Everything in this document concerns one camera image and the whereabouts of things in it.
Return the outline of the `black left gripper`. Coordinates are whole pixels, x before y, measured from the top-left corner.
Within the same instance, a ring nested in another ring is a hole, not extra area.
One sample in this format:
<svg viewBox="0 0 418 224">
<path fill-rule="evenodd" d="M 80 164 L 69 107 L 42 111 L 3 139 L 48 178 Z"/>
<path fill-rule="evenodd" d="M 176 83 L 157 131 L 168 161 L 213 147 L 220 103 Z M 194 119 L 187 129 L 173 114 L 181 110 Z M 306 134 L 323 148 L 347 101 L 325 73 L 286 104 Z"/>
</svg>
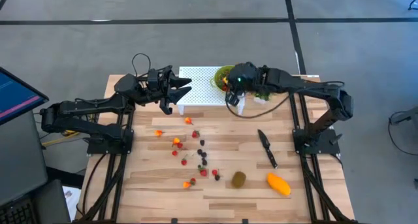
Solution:
<svg viewBox="0 0 418 224">
<path fill-rule="evenodd" d="M 172 103 L 177 104 L 184 95 L 192 90 L 192 87 L 184 87 L 191 81 L 190 78 L 181 78 L 173 74 L 172 65 L 160 69 L 150 69 L 146 75 L 145 104 L 159 103 L 163 113 L 171 115 L 172 108 L 169 106 L 170 86 L 175 88 L 172 90 Z"/>
</svg>

